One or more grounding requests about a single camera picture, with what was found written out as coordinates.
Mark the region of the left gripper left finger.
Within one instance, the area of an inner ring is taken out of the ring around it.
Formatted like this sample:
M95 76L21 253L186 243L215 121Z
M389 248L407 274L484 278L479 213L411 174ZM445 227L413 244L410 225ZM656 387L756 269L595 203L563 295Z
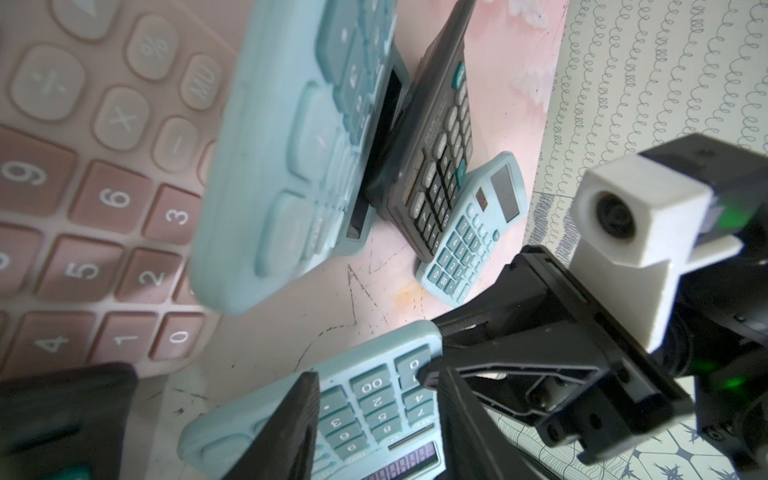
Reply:
M251 446L224 476L309 479L319 419L319 375L300 374Z

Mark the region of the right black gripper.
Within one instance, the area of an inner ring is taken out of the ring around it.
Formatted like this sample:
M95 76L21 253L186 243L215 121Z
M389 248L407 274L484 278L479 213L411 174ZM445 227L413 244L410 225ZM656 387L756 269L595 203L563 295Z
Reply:
M420 385L452 369L482 405L579 442L585 463L691 413L738 473L765 473L766 158L691 134L590 169L571 215L567 267L527 247L433 320L474 346L420 368Z

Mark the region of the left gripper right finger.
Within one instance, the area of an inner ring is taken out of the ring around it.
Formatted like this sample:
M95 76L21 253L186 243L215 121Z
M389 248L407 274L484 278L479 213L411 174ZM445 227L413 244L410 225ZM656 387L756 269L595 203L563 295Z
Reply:
M437 400L445 471L442 479L538 479L507 441L464 379L439 372Z

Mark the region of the small black calculator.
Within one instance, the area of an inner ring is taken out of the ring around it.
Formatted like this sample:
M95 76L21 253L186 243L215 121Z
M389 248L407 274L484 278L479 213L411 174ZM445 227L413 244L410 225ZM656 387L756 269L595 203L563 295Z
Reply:
M117 479L138 376L113 362L1 383L3 479Z

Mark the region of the small blue calculator back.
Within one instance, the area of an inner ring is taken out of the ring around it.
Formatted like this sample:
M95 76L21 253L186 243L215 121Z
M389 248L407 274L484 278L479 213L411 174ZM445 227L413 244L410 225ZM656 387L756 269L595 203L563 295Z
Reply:
M463 304L501 236L528 213L517 159L503 151L479 168L457 170L449 188L451 208L439 232L434 258L416 279L451 307Z

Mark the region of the black calculator back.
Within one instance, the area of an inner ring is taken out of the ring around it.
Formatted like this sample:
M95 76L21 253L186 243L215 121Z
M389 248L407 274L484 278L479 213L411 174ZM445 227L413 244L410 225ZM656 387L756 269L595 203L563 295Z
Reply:
M423 262L437 252L473 151L464 36L474 8L458 1L422 57L365 190Z

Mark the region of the pink calculator back left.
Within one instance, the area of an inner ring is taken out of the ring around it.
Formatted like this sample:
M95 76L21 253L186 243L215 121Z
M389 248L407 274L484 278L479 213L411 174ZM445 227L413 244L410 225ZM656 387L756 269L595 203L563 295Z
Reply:
M1 376L188 365L192 240L237 60L206 1L1 5Z

